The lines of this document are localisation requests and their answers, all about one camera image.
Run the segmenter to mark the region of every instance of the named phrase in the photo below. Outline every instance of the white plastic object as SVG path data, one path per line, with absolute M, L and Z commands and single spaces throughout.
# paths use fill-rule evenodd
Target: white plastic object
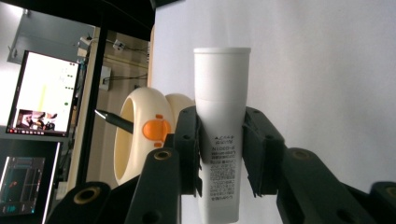
M 181 93 L 171 93 L 165 95 L 165 98 L 171 106 L 172 112 L 174 114 L 175 124 L 177 124 L 178 116 L 181 110 L 189 106 L 195 105 L 195 102 L 192 99 Z
M 140 175 L 150 151 L 162 147 L 166 134 L 173 133 L 176 128 L 169 103 L 162 93 L 152 88 L 131 92 L 124 101 L 120 116 L 134 123 L 134 134 L 121 128 L 116 130 L 114 174 L 119 185 Z M 155 132 L 161 132 L 161 136 L 144 134 L 153 128 Z
M 248 96 L 249 48 L 194 50 L 195 103 L 200 132 L 203 223 L 239 219 L 242 125 Z

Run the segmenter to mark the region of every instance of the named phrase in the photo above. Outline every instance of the cosmetic tube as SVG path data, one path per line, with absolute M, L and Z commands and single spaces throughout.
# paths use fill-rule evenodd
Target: cosmetic tube
M 195 103 L 202 122 L 198 197 L 203 223 L 239 219 L 249 48 L 194 50 Z

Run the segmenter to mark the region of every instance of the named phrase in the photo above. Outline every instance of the white backdrop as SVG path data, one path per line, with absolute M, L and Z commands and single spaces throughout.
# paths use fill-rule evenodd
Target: white backdrop
M 157 9 L 152 87 L 194 98 L 198 47 L 251 47 L 247 105 L 368 192 L 396 181 L 396 1 L 186 0 Z M 281 223 L 243 171 L 239 223 Z M 183 223 L 200 223 L 183 197 Z

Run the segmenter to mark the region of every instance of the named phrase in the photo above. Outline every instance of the monitor screen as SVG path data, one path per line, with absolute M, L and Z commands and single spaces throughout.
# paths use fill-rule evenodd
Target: monitor screen
M 0 139 L 0 223 L 44 223 L 61 144 Z
M 25 51 L 7 133 L 66 137 L 79 63 Z

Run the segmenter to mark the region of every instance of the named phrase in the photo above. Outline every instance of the orange part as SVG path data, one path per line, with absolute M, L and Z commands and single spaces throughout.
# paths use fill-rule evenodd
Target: orange part
M 151 119 L 143 125 L 142 131 L 148 140 L 165 142 L 166 135 L 171 132 L 171 125 L 165 119 Z

